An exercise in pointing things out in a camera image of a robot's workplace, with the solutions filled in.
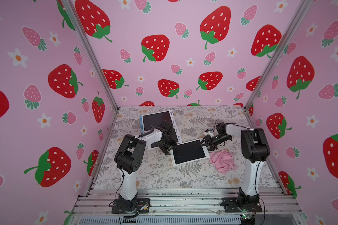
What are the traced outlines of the pink fluffy cloth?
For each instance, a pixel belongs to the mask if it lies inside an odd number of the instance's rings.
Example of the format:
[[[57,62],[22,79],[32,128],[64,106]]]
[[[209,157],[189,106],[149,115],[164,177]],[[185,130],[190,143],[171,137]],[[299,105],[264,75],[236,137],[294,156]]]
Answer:
[[[219,173],[226,174],[230,170],[236,170],[237,165],[234,162],[234,153],[227,150],[220,150],[209,154],[210,164],[214,165]]]

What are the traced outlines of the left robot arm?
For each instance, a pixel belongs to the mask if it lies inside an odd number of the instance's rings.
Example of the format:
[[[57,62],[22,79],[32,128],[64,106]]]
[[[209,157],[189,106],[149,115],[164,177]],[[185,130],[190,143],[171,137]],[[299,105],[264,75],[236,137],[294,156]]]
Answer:
[[[177,146],[172,138],[174,127],[163,121],[158,126],[151,126],[150,130],[138,136],[127,134],[115,155],[117,168],[123,173],[123,182],[120,186],[119,197],[115,200],[116,206],[122,211],[134,211],[137,207],[138,192],[136,189],[136,172],[142,164],[147,146],[157,142],[161,151],[169,155]]]

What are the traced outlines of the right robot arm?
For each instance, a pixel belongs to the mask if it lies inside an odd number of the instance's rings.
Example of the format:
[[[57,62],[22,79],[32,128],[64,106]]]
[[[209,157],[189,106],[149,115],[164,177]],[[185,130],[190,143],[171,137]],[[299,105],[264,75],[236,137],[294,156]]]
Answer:
[[[218,134],[215,136],[206,130],[206,136],[201,145],[209,151],[218,149],[218,146],[231,141],[233,137],[241,138],[241,152],[246,159],[244,181],[239,188],[236,204],[243,208],[245,205],[259,203],[260,172],[267,157],[270,155],[269,145],[263,129],[249,128],[235,123],[218,123]]]

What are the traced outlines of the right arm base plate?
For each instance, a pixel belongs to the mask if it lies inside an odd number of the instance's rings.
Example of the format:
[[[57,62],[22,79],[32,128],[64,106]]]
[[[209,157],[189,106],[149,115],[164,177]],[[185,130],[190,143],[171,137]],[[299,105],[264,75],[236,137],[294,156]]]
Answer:
[[[262,206],[259,203],[257,197],[249,198],[223,198],[220,203],[221,207],[224,207],[225,212],[230,213],[255,213],[262,212]]]

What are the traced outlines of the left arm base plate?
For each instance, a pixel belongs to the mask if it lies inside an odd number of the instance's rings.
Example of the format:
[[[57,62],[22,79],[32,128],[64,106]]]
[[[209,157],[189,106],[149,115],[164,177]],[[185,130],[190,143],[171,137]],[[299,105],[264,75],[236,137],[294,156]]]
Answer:
[[[149,213],[150,199],[139,198],[127,201],[125,199],[115,199],[112,207],[112,214],[130,214],[130,213]]]

